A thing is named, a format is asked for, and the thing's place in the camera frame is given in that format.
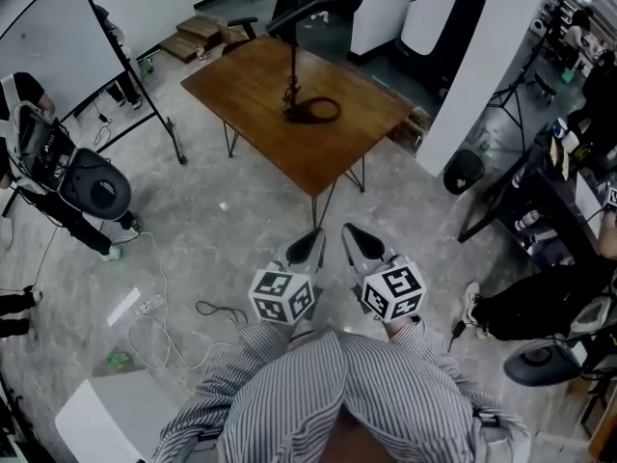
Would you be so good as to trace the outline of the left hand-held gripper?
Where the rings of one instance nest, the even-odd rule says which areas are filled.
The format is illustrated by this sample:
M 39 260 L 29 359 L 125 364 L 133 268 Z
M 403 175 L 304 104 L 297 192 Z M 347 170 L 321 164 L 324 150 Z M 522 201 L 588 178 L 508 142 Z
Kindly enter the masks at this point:
M 260 320 L 296 326 L 312 319 L 326 244 L 323 229 L 306 231 L 285 241 L 276 258 L 255 272 L 248 297 Z

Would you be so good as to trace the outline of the black waste bin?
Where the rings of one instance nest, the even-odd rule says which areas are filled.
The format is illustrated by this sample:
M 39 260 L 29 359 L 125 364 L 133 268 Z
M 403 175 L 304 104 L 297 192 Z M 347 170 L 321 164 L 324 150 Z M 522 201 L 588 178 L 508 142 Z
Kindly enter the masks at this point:
M 453 195 L 469 190 L 485 175 L 482 158 L 472 150 L 457 150 L 443 172 L 443 185 Z

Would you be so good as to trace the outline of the wooden table with metal legs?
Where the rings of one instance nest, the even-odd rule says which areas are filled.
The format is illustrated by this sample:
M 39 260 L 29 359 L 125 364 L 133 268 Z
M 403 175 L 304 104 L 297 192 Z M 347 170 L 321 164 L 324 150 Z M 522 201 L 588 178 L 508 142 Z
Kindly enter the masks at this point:
M 267 36 L 199 68 L 181 86 L 222 122 L 230 166 L 240 169 L 243 143 L 308 197 L 313 227 L 341 178 L 365 190 L 366 156 L 413 110 L 360 73 Z

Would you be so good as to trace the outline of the stack of wooden steps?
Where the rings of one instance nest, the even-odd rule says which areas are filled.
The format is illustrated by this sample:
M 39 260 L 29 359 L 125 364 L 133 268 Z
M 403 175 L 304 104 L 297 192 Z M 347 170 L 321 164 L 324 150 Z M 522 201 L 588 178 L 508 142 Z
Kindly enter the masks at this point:
M 207 52 L 223 43 L 218 23 L 203 15 L 192 16 L 177 24 L 175 29 L 159 45 L 183 64 L 197 59 L 199 50 Z

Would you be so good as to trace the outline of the black tripod stand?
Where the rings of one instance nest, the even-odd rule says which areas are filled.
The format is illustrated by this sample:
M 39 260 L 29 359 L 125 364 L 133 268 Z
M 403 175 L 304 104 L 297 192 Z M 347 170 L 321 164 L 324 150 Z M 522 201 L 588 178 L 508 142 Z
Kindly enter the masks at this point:
M 495 91 L 490 97 L 486 107 L 503 111 L 514 126 L 520 131 L 522 153 L 526 151 L 526 139 L 523 124 L 523 112 L 519 87 L 526 83 L 526 78 L 540 56 L 544 43 L 550 36 L 550 32 L 555 23 L 555 13 L 550 14 L 549 20 L 545 22 L 546 30 L 539 41 L 531 47 L 528 56 L 523 60 L 520 71 L 516 78 L 505 88 Z

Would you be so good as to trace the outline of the white table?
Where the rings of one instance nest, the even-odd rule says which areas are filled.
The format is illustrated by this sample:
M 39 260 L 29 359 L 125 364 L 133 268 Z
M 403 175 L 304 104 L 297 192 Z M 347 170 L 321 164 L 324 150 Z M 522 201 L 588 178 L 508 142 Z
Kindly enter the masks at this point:
M 55 418 L 78 463 L 151 463 L 179 405 L 145 370 L 85 380 Z

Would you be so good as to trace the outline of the person's striped shirt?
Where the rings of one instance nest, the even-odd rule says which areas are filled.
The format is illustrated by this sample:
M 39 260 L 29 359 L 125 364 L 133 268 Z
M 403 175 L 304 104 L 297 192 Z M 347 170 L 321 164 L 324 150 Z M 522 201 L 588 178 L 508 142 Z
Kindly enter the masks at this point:
M 225 463 L 318 463 L 348 420 L 395 463 L 473 463 L 480 393 L 424 322 L 390 340 L 326 330 L 253 350 L 220 439 Z

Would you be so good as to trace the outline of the black electronics box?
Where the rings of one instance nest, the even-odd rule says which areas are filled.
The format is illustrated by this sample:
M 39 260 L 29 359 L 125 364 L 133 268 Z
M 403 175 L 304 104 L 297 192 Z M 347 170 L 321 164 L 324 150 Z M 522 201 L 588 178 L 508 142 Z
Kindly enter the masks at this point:
M 16 161 L 19 172 L 44 192 L 56 192 L 76 146 L 58 120 L 23 103 L 16 108 Z

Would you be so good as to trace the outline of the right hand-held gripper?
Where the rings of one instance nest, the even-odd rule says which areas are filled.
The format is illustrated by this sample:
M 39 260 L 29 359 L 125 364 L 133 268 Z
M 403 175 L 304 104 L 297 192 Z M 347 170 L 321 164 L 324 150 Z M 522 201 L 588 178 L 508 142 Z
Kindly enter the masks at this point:
M 357 274 L 365 271 L 365 260 L 385 260 L 385 242 L 358 225 L 344 224 L 341 239 L 349 265 Z M 396 255 L 363 278 L 359 302 L 366 313 L 375 313 L 382 322 L 391 323 L 416 314 L 426 292 L 416 263 Z

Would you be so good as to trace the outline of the white and black machine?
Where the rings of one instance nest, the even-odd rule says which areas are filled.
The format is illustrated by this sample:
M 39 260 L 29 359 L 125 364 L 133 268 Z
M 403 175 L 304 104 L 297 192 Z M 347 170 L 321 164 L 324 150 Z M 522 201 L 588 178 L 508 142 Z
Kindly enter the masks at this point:
M 471 0 L 480 7 L 486 0 Z M 388 43 L 402 41 L 415 53 L 434 50 L 457 0 L 363 0 L 354 13 L 347 59 L 363 64 Z

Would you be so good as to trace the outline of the black office chair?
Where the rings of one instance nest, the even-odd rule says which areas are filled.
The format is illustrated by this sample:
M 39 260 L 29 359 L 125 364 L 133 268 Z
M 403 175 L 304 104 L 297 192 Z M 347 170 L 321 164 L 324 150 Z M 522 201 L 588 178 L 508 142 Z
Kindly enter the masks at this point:
M 273 12 L 272 20 L 277 20 L 282 15 L 286 14 L 292 9 L 295 9 L 299 5 L 300 0 L 277 0 L 275 9 Z M 247 38 L 242 41 L 235 41 L 232 43 L 228 43 L 223 48 L 223 55 L 226 55 L 230 51 L 242 46 L 243 44 L 254 40 L 256 38 L 256 33 L 253 28 L 253 24 L 257 22 L 256 17 L 244 17 L 239 19 L 234 19 L 228 22 L 228 27 L 237 27 L 241 26 L 245 33 L 247 34 Z

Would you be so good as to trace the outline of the black shelf rack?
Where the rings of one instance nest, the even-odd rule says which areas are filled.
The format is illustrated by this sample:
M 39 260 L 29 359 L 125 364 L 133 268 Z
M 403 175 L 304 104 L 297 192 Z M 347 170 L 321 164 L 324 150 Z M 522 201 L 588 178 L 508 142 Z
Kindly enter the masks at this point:
M 458 235 L 464 243 L 499 223 L 539 269 L 592 261 L 599 255 L 594 226 L 601 214 L 583 204 L 591 177 L 565 179 L 550 160 L 553 140 L 544 127 L 531 147 L 482 195 L 486 213 Z

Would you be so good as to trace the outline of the person's right forearm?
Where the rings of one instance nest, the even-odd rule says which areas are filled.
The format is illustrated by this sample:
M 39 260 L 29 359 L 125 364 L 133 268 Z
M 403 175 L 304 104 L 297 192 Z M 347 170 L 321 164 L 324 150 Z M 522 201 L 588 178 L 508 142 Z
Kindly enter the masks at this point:
M 469 380 L 445 351 L 444 337 L 419 316 L 386 323 L 389 342 L 417 355 L 446 373 L 472 408 L 470 443 L 473 463 L 528 463 L 531 437 L 522 418 Z

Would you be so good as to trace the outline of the whiteboard on black stand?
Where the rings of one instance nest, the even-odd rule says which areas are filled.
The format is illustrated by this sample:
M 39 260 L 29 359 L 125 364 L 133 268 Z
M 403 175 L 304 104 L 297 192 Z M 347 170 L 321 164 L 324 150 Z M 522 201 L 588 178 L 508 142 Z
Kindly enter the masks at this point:
M 123 72 L 129 74 L 150 112 L 98 146 L 98 153 L 156 118 L 172 140 L 178 163 L 187 163 L 173 122 L 162 116 L 141 75 L 98 19 L 94 0 L 30 0 L 0 28 L 0 78 L 16 71 L 32 74 L 55 101 L 61 121 Z

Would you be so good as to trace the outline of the person's left forearm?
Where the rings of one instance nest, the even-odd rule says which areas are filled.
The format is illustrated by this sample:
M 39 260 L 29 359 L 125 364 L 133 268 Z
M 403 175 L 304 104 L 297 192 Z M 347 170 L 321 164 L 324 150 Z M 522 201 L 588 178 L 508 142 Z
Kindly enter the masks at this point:
M 207 440 L 222 463 L 317 463 L 344 382 L 328 366 L 337 354 L 332 336 L 291 348 L 279 325 L 242 328 L 163 429 L 154 463 L 195 463 Z

